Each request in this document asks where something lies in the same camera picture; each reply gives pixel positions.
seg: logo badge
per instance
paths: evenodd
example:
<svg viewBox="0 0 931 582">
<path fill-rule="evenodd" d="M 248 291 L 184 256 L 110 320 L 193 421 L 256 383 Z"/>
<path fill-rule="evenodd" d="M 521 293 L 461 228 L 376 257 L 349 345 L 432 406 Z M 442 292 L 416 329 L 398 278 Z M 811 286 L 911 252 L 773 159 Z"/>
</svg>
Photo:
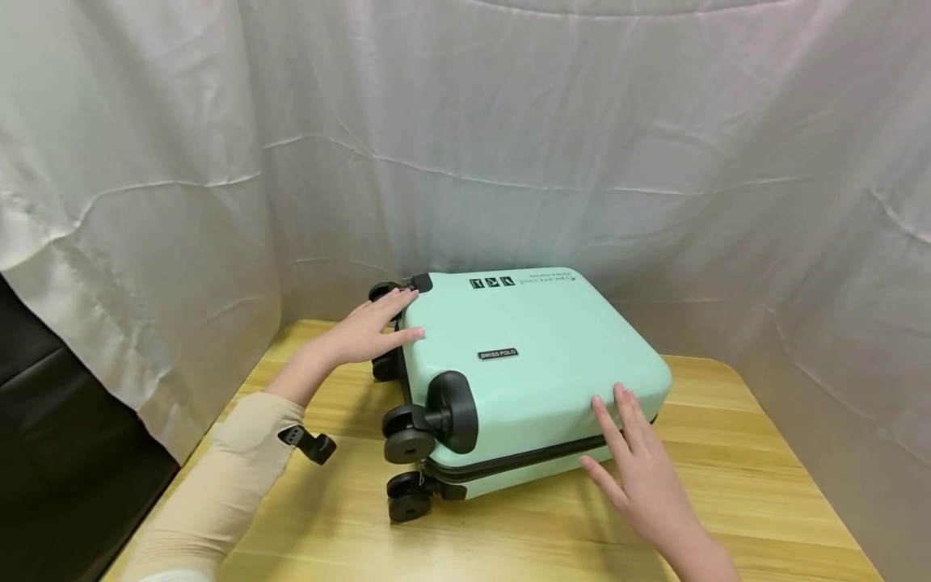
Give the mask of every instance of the logo badge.
<svg viewBox="0 0 931 582">
<path fill-rule="evenodd" d="M 488 352 L 479 352 L 479 361 L 488 361 L 490 359 L 514 358 L 518 355 L 517 348 L 506 347 L 505 349 L 493 349 Z"/>
</svg>

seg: white backdrop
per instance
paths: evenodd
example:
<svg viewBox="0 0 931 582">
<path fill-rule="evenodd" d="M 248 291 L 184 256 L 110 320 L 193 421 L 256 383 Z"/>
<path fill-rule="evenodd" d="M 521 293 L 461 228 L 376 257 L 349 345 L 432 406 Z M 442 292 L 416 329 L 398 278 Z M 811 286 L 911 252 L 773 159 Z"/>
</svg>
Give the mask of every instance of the white backdrop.
<svg viewBox="0 0 931 582">
<path fill-rule="evenodd" d="M 931 571 L 927 0 L 0 4 L 0 270 L 178 458 L 279 327 L 566 264 Z"/>
</svg>

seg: black strap buckle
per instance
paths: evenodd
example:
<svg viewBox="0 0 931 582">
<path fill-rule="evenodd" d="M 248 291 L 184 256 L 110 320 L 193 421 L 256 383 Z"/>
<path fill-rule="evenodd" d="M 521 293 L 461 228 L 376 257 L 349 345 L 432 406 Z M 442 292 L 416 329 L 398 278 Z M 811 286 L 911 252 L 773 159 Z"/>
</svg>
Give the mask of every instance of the black strap buckle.
<svg viewBox="0 0 931 582">
<path fill-rule="evenodd" d="M 333 439 L 324 434 L 315 437 L 301 425 L 285 428 L 278 433 L 278 438 L 285 444 L 301 449 L 304 456 L 318 465 L 326 463 L 336 451 L 336 443 Z"/>
</svg>

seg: suitcase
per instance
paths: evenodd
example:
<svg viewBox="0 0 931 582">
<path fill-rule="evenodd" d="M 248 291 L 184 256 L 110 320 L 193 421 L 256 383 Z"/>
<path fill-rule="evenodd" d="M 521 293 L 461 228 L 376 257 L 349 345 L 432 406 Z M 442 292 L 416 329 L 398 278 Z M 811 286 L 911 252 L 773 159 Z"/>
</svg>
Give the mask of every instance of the suitcase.
<svg viewBox="0 0 931 582">
<path fill-rule="evenodd" d="M 420 296 L 395 328 L 426 337 L 372 361 L 404 393 L 382 421 L 385 460 L 417 466 L 387 484 L 392 521 L 425 515 L 433 495 L 471 499 L 577 468 L 582 453 L 607 460 L 591 397 L 613 402 L 615 382 L 651 422 L 666 399 L 666 362 L 572 269 L 428 273 L 369 298 L 396 287 Z"/>
</svg>

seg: wooden table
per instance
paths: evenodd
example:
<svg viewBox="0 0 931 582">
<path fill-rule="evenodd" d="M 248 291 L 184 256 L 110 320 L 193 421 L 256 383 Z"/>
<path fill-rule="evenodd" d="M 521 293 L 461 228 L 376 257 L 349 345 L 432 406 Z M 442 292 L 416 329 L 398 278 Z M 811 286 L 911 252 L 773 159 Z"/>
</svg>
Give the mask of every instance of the wooden table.
<svg viewBox="0 0 931 582">
<path fill-rule="evenodd" d="M 283 331 L 223 416 L 329 326 L 305 320 Z M 675 384 L 656 430 L 743 579 L 881 579 L 737 373 L 708 359 L 667 362 Z M 305 423 L 339 451 L 324 467 L 291 458 L 221 580 L 676 579 L 581 469 L 468 502 L 437 500 L 420 520 L 390 524 L 385 483 L 406 469 L 384 460 L 381 419 L 400 403 L 399 386 L 375 385 L 370 364 L 337 370 Z M 205 450 L 206 441 L 163 499 Z M 117 580 L 127 554 L 104 580 Z"/>
</svg>

